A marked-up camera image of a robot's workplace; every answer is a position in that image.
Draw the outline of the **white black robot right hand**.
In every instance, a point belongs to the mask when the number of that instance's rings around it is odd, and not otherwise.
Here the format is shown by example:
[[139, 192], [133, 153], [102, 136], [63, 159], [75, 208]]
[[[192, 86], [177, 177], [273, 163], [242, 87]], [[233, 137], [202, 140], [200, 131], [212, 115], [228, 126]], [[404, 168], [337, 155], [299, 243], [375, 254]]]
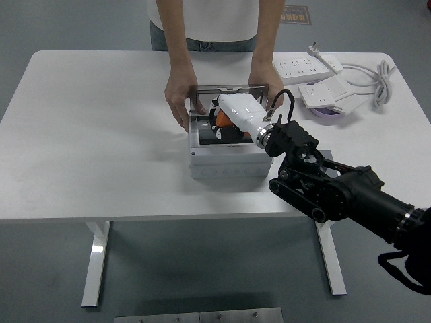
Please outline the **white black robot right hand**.
[[265, 120], [267, 112], [249, 93], [220, 94], [217, 97], [220, 110], [243, 133], [248, 133], [254, 144], [272, 129], [272, 123]]

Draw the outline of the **person's right hand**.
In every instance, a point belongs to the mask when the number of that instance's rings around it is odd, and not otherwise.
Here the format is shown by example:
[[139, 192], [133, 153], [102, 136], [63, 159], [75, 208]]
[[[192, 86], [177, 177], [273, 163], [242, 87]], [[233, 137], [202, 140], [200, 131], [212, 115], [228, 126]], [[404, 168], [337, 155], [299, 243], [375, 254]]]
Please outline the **person's right hand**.
[[192, 65], [171, 67], [164, 95], [174, 119], [187, 133], [190, 127], [190, 116], [185, 100], [189, 98], [191, 88], [197, 85]]

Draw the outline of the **person's left hand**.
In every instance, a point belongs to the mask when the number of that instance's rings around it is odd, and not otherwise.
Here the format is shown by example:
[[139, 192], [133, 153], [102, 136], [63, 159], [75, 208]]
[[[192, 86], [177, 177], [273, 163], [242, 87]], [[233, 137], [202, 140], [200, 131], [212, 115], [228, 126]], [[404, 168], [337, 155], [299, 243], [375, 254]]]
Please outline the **person's left hand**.
[[266, 110], [270, 109], [276, 95], [284, 90], [283, 82], [271, 62], [252, 62], [251, 71], [248, 77], [251, 85], [268, 85]]

